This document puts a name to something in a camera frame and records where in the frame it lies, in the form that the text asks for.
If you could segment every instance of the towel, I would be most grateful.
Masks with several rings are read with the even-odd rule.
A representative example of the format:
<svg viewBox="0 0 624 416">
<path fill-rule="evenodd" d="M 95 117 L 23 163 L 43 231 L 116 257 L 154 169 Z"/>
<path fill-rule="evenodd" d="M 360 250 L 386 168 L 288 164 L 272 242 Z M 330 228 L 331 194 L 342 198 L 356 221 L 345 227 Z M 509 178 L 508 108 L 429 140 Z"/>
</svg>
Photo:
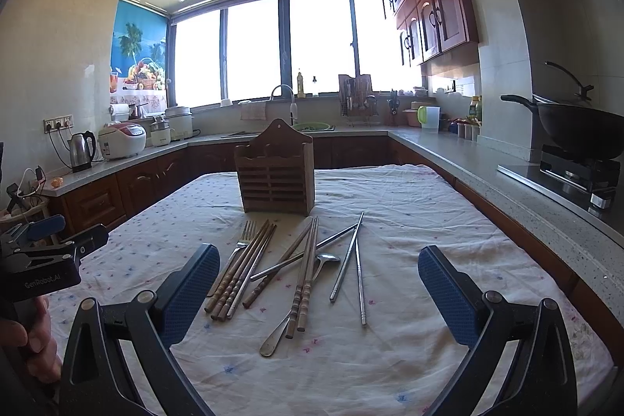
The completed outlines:
<svg viewBox="0 0 624 416">
<path fill-rule="evenodd" d="M 266 120 L 266 101 L 239 103 L 240 120 Z"/>
</svg>

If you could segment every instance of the wok handle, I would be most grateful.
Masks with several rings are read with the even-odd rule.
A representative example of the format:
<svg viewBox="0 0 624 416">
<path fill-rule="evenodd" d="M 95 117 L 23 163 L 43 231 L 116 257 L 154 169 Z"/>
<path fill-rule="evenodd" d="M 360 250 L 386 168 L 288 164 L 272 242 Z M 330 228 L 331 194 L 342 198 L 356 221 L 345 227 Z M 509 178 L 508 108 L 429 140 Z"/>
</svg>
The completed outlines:
<svg viewBox="0 0 624 416">
<path fill-rule="evenodd" d="M 510 103 L 519 103 L 522 106 L 526 106 L 531 112 L 536 115 L 539 115 L 539 109 L 535 103 L 526 99 L 526 97 L 516 96 L 515 94 L 505 94 L 500 97 L 503 101 L 509 101 Z"/>
</svg>

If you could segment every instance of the gas stove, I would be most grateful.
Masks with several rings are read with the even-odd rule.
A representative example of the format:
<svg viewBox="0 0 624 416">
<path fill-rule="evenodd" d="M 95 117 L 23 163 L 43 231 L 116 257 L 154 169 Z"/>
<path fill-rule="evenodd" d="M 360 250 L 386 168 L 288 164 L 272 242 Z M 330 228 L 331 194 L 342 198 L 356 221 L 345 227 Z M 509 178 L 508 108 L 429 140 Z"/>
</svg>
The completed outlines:
<svg viewBox="0 0 624 416">
<path fill-rule="evenodd" d="M 545 145 L 538 165 L 498 165 L 498 171 L 548 196 L 624 248 L 624 199 L 620 163 L 579 158 Z"/>
</svg>

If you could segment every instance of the window frame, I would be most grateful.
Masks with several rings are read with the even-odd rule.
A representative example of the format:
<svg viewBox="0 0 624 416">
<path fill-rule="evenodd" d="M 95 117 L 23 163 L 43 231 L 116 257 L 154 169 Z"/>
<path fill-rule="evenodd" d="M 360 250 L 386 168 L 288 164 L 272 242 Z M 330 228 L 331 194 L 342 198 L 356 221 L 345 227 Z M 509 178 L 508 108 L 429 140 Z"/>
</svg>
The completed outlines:
<svg viewBox="0 0 624 416">
<path fill-rule="evenodd" d="M 227 80 L 227 29 L 228 29 L 228 9 L 230 7 L 246 4 L 257 0 L 218 0 L 210 5 L 198 6 L 194 9 L 186 10 L 179 13 L 169 19 L 169 25 L 167 30 L 167 104 L 169 106 L 176 106 L 176 73 L 175 73 L 175 61 L 176 61 L 176 25 L 183 20 L 194 18 L 195 16 L 202 15 L 207 12 L 220 10 L 220 26 L 219 26 L 219 53 L 220 53 L 220 65 L 219 65 L 219 78 L 221 87 L 221 99 L 228 97 L 228 80 Z M 381 0 L 383 4 L 385 16 L 386 6 L 385 1 Z M 355 64 L 356 75 L 360 74 L 360 49 L 358 45 L 358 26 L 356 23 L 356 10 L 355 0 L 349 0 L 349 10 L 351 12 L 351 31 L 353 34 L 353 42 L 351 46 L 353 48 L 353 60 Z M 279 51 L 280 51 L 280 85 L 288 85 L 293 88 L 293 75 L 292 75 L 292 58 L 291 58 L 291 46 L 290 46 L 290 0 L 278 0 L 278 27 L 279 27 Z M 390 91 L 376 91 L 379 95 L 389 94 Z M 319 97 L 338 97 L 336 92 L 321 92 Z M 249 97 L 252 101 L 266 100 L 269 97 Z M 290 100 L 290 94 L 286 96 L 275 96 L 275 99 L 288 99 Z M 198 106 L 197 108 L 213 108 L 219 106 L 219 103 L 206 104 Z"/>
</svg>

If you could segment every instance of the hand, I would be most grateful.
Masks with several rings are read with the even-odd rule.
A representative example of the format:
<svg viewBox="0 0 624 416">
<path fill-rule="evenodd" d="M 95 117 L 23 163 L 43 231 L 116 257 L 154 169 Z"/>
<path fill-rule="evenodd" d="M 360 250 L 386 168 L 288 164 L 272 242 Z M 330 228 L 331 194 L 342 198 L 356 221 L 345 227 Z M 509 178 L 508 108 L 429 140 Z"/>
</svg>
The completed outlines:
<svg viewBox="0 0 624 416">
<path fill-rule="evenodd" d="M 32 330 L 27 334 L 20 323 L 8 319 L 0 319 L 0 345 L 23 347 L 28 345 L 34 353 L 27 361 L 26 367 L 30 375 L 43 383 L 52 383 L 60 379 L 62 362 L 56 354 L 56 340 L 51 335 L 51 321 L 47 296 L 35 298 L 37 318 Z"/>
</svg>

